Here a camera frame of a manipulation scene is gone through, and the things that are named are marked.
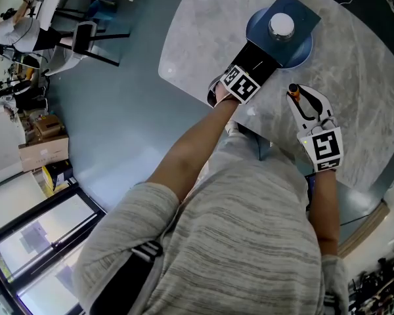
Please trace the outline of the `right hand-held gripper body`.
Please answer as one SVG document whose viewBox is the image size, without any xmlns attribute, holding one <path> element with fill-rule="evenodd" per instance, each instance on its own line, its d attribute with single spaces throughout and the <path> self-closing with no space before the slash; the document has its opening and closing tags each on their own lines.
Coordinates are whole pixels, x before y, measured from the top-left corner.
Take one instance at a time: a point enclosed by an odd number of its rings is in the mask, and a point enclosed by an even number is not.
<svg viewBox="0 0 394 315">
<path fill-rule="evenodd" d="M 316 173 L 338 168 L 344 157 L 341 128 L 334 114 L 326 111 L 325 118 L 307 117 L 299 111 L 297 139 L 309 157 Z"/>
</svg>

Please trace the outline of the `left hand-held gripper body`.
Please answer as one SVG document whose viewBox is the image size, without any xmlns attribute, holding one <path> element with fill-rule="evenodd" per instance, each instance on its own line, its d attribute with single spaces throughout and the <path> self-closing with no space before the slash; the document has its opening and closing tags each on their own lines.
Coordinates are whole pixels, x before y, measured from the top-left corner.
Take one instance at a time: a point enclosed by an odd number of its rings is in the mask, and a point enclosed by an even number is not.
<svg viewBox="0 0 394 315">
<path fill-rule="evenodd" d="M 216 86 L 221 83 L 227 92 L 235 97 L 239 103 L 246 104 L 257 93 L 261 86 L 250 77 L 240 66 L 230 65 L 223 75 L 216 77 L 208 88 L 207 103 L 216 107 L 218 101 L 215 94 Z"/>
</svg>

